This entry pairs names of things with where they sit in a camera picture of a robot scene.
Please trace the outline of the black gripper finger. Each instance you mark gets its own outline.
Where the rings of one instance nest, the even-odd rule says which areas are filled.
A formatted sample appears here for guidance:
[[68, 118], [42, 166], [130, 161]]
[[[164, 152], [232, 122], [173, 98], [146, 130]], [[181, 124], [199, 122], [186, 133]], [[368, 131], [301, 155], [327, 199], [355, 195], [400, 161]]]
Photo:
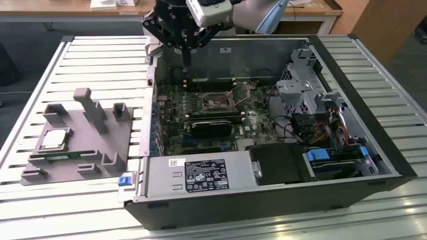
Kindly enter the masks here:
[[194, 24], [185, 31], [185, 68], [192, 64], [190, 51], [199, 47], [204, 47], [213, 36], [221, 30], [221, 24], [213, 24], [204, 29], [197, 27]]
[[186, 72], [186, 47], [177, 14], [150, 11], [145, 15], [141, 24], [162, 45], [180, 50], [181, 67], [182, 71]]

